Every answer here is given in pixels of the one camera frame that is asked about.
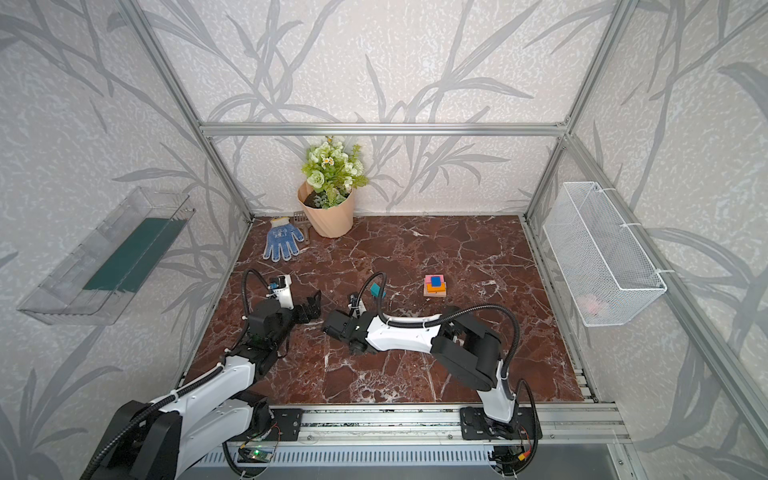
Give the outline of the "small pink wood block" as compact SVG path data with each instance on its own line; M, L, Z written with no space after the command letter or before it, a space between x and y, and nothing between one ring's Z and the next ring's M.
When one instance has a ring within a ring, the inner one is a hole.
M442 287L444 286L444 284L445 284L445 280L444 280L444 277L442 276L442 277L443 277L443 284L442 284L441 286L439 286L439 287L433 287L433 286L431 285L431 283L430 283L430 278L431 278L432 276L442 276L442 275L428 275L428 276L426 276L426 277L425 277L425 284L426 284L426 285L428 285L430 288L442 288Z

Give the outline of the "orange wood block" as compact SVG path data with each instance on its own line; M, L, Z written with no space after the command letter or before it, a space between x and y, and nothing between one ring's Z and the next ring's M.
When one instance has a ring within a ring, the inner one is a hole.
M447 293L447 288L445 285L442 288L430 288L425 284L424 293L427 296L445 296Z

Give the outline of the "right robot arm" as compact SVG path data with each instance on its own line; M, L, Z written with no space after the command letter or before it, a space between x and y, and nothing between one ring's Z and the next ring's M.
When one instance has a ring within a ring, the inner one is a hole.
M482 310L499 312L512 321L513 339L506 354L502 353L500 335L475 317ZM431 355L481 400L480 407L459 410L465 440L505 439L535 444L541 439L538 413L533 406L520 407L518 392L509 385L520 327L514 314L503 306L450 307L439 315L419 318L388 316L354 307L349 313L331 312L322 330L355 354L402 350Z

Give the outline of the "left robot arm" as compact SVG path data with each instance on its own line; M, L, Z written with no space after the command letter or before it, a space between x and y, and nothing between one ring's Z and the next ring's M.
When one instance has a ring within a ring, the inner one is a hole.
M266 397L252 391L279 359L292 329L321 315L322 296L295 305L287 288L245 309L235 345L192 382L151 402L129 401L110 421L85 479L176 479L215 447L261 439L278 426Z

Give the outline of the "teal triangular wood block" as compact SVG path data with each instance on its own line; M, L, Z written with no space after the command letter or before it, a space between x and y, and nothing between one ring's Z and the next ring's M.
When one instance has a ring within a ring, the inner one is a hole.
M374 298L384 298L386 296L386 287L374 282L370 285L370 292Z

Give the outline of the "blue work glove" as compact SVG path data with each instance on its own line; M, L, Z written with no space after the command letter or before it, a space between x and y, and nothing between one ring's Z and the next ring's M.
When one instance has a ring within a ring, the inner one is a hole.
M300 253L299 243L305 241L303 232L294 225L289 217L274 218L267 232L266 245L262 258L278 262L289 261Z

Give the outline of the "beige flower pot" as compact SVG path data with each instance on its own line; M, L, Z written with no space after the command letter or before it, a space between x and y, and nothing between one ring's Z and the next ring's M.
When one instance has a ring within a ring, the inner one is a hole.
M340 205L328 209L311 207L308 198L313 194L312 187L304 182L298 189L297 198L315 231L325 238L338 238L347 234L353 226L356 191L353 190Z

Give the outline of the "left circuit board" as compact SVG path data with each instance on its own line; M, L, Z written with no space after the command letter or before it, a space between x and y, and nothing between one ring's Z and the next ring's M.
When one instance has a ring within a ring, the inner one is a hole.
M238 462L245 464L268 464L274 454L274 448L241 446L237 450Z

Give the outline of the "green white artificial flowers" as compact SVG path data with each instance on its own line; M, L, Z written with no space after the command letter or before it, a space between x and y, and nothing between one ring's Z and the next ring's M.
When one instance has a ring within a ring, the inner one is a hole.
M341 140L326 137L306 152L302 172L311 192L304 204L330 209L344 203L354 190L369 184L361 160L362 147L347 147Z

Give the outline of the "pink object in basket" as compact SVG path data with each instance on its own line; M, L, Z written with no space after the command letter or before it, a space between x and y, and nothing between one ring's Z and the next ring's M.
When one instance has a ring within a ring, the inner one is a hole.
M593 294L587 294L577 298L577 304L582 314L590 318L600 317L608 307L608 304Z

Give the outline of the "clear plastic wall shelf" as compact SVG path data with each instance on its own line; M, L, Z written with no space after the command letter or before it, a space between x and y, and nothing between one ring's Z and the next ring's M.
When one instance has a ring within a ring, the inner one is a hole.
M194 214L188 194L134 188L18 310L47 325L114 324Z

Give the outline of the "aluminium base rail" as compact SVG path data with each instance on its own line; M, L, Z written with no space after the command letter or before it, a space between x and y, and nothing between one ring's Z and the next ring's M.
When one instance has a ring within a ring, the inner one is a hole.
M300 405L298 419L273 409L268 437L288 446L459 445L467 441L461 404ZM537 406L542 444L623 444L631 441L618 407L605 403Z

